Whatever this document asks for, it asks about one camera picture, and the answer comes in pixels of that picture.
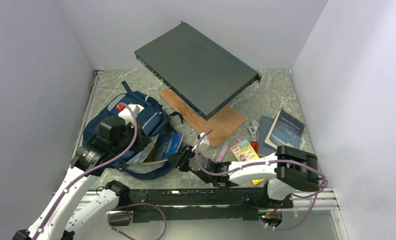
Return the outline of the navy blue student backpack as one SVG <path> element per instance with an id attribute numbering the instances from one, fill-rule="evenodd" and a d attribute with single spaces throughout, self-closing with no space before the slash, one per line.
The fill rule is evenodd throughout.
<path id="1" fill-rule="evenodd" d="M 118 95 L 83 130 L 82 146 L 72 163 L 87 171 L 107 163 L 140 180 L 155 180 L 172 169 L 164 154 L 157 164 L 143 165 L 163 139 L 178 136 L 170 125 L 170 115 L 153 97 L 132 91 L 123 81 L 126 93 Z"/>

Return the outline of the Animal Farm book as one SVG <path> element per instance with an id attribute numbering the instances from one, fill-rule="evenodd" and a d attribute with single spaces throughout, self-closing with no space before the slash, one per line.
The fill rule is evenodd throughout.
<path id="1" fill-rule="evenodd" d="M 161 163 L 166 161 L 168 156 L 178 152 L 183 141 L 183 133 L 161 133 L 157 138 L 156 151 L 153 162 Z"/>

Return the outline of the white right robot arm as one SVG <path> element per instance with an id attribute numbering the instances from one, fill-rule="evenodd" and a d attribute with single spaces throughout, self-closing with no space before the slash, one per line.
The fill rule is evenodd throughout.
<path id="1" fill-rule="evenodd" d="M 252 180 L 267 181 L 261 194 L 262 203 L 275 207 L 296 191 L 313 197 L 327 182 L 319 171 L 318 157 L 290 146 L 279 146 L 275 153 L 248 161 L 214 162 L 187 146 L 182 152 L 168 156 L 168 162 L 181 172 L 192 172 L 206 184 L 226 189 Z"/>

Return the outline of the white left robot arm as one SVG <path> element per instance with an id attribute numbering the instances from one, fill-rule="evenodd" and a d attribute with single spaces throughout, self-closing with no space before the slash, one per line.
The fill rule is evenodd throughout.
<path id="1" fill-rule="evenodd" d="M 14 240 L 78 240 L 97 217 L 129 205 L 130 188 L 112 180 L 93 201 L 75 211 L 106 167 L 126 152 L 143 150 L 150 143 L 135 114 L 130 117 L 109 116 L 100 123 L 98 132 L 78 148 L 45 210 L 30 227 L 18 230 Z"/>

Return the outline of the pink highlighter pen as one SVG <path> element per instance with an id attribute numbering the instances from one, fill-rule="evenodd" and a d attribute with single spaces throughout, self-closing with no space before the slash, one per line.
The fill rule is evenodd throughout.
<path id="1" fill-rule="evenodd" d="M 224 156 L 226 155 L 226 152 L 228 150 L 228 146 L 227 145 L 223 145 L 219 154 L 217 155 L 216 159 L 215 159 L 215 163 L 221 163 L 224 159 Z"/>

